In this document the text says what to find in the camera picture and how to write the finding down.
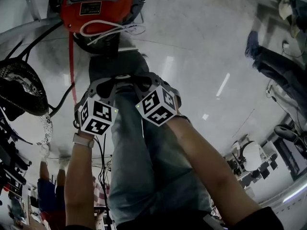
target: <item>sleeve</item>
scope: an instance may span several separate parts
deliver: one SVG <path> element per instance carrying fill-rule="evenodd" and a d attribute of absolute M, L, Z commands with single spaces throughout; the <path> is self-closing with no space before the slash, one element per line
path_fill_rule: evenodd
<path fill-rule="evenodd" d="M 93 230 L 84 226 L 79 226 L 79 225 L 70 225 L 70 226 L 66 226 L 64 227 L 63 230 Z"/>
<path fill-rule="evenodd" d="M 263 208 L 246 217 L 229 230 L 246 230 L 246 229 L 263 229 L 263 230 L 283 230 L 283 225 L 270 207 Z"/>

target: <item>red device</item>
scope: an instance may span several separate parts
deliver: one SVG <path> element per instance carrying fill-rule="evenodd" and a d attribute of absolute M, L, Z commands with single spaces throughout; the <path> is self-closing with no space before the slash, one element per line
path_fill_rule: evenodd
<path fill-rule="evenodd" d="M 81 27 L 93 20 L 122 24 L 132 5 L 133 0 L 63 0 L 60 16 L 70 32 L 80 33 Z M 108 24 L 92 23 L 84 28 L 84 33 L 102 33 L 112 28 Z"/>

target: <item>concrete floor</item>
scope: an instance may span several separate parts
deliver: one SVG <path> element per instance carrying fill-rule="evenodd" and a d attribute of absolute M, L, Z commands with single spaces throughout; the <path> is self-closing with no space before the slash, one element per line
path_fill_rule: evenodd
<path fill-rule="evenodd" d="M 0 32 L 31 21 L 25 1 L 14 1 L 18 2 L 13 4 L 12 0 L 0 0 L 0 15 L 6 18 L 0 25 Z M 246 39 L 253 28 L 258 29 L 260 44 L 267 48 L 281 53 L 282 41 L 287 39 L 291 53 L 299 54 L 297 42 L 288 33 L 289 26 L 279 19 L 276 10 L 271 9 L 272 1 L 147 0 L 143 8 L 147 31 L 131 39 L 141 53 L 148 55 L 150 70 L 180 91 L 183 102 L 181 112 L 222 154 L 226 154 L 231 145 L 245 134 L 250 134 L 258 143 L 264 142 L 273 127 L 284 117 L 284 111 L 266 97 L 269 79 L 254 70 L 252 61 L 244 56 Z M 47 0 L 36 2 L 44 18 Z M 4 3 L 12 4 L 10 11 L 4 9 Z M 16 53 L 22 51 L 42 31 L 27 35 Z M 3 59 L 23 36 L 1 45 L 0 58 Z M 89 85 L 89 59 L 89 54 L 74 47 L 78 100 Z M 64 77 L 69 75 L 68 33 L 64 28 L 57 29 L 32 50 L 29 64 L 39 75 L 49 103 L 57 105 L 68 88 Z M 222 94 L 217 97 L 227 74 L 230 74 L 230 78 Z M 72 95 L 68 96 L 52 122 L 54 135 L 51 157 L 58 158 L 60 153 L 70 154 L 75 132 L 72 125 Z M 39 129 L 31 127 L 25 136 L 28 139 L 37 138 Z M 18 148 L 33 162 L 26 178 L 35 184 L 38 178 L 39 147 L 19 142 Z M 106 154 L 112 154 L 113 149 L 108 133 Z M 93 157 L 100 156 L 98 146 L 93 151 Z M 48 163 L 50 173 L 56 175 L 57 160 L 50 159 Z M 94 168 L 94 174 L 98 174 L 98 171 L 98 168 Z M 280 190 L 288 184 L 281 183 Z M 262 199 L 266 199 L 269 194 L 264 192 Z"/>

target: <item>black and white marker cube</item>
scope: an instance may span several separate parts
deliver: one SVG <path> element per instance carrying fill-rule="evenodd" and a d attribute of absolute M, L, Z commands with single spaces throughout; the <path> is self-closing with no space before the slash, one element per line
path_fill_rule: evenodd
<path fill-rule="evenodd" d="M 79 108 L 81 131 L 102 136 L 113 126 L 117 113 L 118 109 L 89 97 Z"/>
<path fill-rule="evenodd" d="M 177 114 L 174 96 L 172 92 L 158 86 L 136 108 L 144 119 L 161 126 Z"/>

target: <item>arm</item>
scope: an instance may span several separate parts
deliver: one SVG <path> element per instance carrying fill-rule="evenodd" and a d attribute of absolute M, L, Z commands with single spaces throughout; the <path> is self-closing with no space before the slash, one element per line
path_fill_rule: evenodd
<path fill-rule="evenodd" d="M 78 134 L 88 140 L 94 139 L 93 135 L 81 131 Z M 64 194 L 66 226 L 80 225 L 95 230 L 91 148 L 73 146 Z"/>
<path fill-rule="evenodd" d="M 261 209 L 245 193 L 224 158 L 187 120 L 175 117 L 167 124 L 227 225 L 236 225 Z"/>

